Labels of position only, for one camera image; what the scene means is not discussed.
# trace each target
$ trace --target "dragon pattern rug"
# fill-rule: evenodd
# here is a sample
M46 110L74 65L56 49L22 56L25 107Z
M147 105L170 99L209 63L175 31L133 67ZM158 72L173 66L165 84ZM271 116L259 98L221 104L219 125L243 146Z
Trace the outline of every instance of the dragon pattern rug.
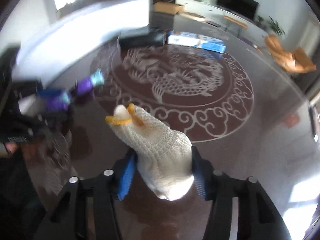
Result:
M176 45L120 52L110 42L100 48L91 72L98 67L106 80L95 99L108 114L134 103L192 142L234 132L253 109L251 82L228 53Z

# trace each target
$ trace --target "white panel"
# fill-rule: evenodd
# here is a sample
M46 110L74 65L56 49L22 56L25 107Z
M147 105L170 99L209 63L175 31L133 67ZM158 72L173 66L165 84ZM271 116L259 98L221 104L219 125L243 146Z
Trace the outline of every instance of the white panel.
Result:
M39 78L44 86L48 85L67 67L122 29L149 24L149 0L112 3L98 3L77 11L23 43L12 78Z
M50 23L45 0L20 0L0 31L0 51L27 41Z

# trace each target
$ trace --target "cardboard box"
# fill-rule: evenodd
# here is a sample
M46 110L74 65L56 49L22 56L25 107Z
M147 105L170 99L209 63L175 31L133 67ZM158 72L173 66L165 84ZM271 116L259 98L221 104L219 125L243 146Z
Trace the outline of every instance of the cardboard box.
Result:
M162 12L166 14L177 14L178 12L184 11L185 6L182 4L157 2L154 5L155 12Z
M170 31L168 33L168 44L207 49L219 53L224 53L226 50L222 40L188 32Z

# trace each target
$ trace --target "white knitted object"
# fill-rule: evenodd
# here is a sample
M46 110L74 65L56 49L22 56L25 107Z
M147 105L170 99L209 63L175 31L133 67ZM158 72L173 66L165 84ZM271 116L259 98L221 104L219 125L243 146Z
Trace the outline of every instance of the white knitted object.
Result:
M191 142L179 131L153 117L141 107L135 114L145 126L133 122L111 125L114 133L138 154L137 168L148 187L161 199L176 200L185 195L193 183ZM126 119L130 114L123 105L114 117Z

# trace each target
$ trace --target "orange chair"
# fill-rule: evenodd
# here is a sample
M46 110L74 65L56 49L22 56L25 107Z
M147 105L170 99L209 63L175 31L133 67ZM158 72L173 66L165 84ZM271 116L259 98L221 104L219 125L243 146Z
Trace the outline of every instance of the orange chair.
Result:
M316 65L308 58L303 49L298 48L294 53L283 49L275 34L266 36L265 44L275 62L289 72L307 73L316 70Z

